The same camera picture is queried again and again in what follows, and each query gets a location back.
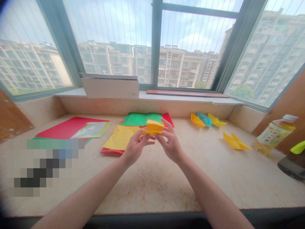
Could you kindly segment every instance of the red paper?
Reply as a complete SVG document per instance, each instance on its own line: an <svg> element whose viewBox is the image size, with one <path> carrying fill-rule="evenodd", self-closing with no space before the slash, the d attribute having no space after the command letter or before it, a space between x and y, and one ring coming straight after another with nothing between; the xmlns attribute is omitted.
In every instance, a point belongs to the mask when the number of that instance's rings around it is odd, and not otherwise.
<svg viewBox="0 0 305 229"><path fill-rule="evenodd" d="M164 118L166 121L168 121L173 127L175 127L174 126L174 124L173 124L173 121L172 121L172 119L171 119L171 117L170 117L170 115L169 115L169 113L165 113L165 114L163 114L162 115L162 118Z"/></svg>
<svg viewBox="0 0 305 229"><path fill-rule="evenodd" d="M122 155L124 153L124 150L116 150L116 149L108 149L103 148L100 152L100 154L113 154L113 155Z"/></svg>
<svg viewBox="0 0 305 229"><path fill-rule="evenodd" d="M108 120L91 119L74 117L62 122L50 129L40 132L35 137L53 138L53 139L70 139L81 128L85 127L88 122L107 122Z"/></svg>

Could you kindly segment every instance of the marble wall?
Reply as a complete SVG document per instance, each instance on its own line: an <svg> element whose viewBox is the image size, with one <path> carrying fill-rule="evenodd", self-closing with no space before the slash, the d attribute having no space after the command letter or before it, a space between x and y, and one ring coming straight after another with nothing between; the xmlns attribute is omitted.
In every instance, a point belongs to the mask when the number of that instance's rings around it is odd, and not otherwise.
<svg viewBox="0 0 305 229"><path fill-rule="evenodd" d="M265 115L266 113L250 107L236 105L229 116L229 120L245 131L252 133Z"/></svg>
<svg viewBox="0 0 305 229"><path fill-rule="evenodd" d="M16 105L34 127L38 127L67 113L60 99L55 96L18 102Z"/></svg>
<svg viewBox="0 0 305 229"><path fill-rule="evenodd" d="M169 112L172 117L190 118L191 112L210 112L220 119L228 119L234 105L214 105L205 102L141 100L141 99L88 99L60 97L67 113L90 115L127 115L128 112Z"/></svg>

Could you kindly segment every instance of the plastic bottle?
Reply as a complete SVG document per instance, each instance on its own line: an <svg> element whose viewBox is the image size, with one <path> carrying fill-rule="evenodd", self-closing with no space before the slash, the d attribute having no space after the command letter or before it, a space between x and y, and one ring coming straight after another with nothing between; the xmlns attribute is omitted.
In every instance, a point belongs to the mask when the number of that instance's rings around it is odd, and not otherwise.
<svg viewBox="0 0 305 229"><path fill-rule="evenodd" d="M297 119L298 117L287 114L283 119L272 121L256 138L256 141L252 144L253 149L268 155L273 148L296 129L294 122Z"/></svg>

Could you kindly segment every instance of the forearm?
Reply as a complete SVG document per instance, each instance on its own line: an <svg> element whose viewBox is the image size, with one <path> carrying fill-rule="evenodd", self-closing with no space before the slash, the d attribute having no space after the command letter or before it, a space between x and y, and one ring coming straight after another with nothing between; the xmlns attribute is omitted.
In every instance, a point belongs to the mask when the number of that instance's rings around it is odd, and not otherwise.
<svg viewBox="0 0 305 229"><path fill-rule="evenodd" d="M128 165L119 158L51 210L33 228L83 228L127 169Z"/></svg>
<svg viewBox="0 0 305 229"><path fill-rule="evenodd" d="M214 229L253 228L233 202L189 157L185 155L178 165Z"/></svg>

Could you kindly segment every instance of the sky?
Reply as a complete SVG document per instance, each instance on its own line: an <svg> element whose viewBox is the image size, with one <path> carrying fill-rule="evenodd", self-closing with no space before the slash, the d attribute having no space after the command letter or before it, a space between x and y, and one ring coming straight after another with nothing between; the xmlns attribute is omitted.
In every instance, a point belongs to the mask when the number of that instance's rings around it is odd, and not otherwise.
<svg viewBox="0 0 305 229"><path fill-rule="evenodd" d="M239 12L242 0L164 0L166 3ZM152 44L151 0L63 0L77 43ZM304 0L269 0L266 10L297 15L305 12ZM193 52L219 52L225 31L235 19L164 10L161 46L178 45ZM35 0L9 0L0 15L0 39L55 46Z"/></svg>

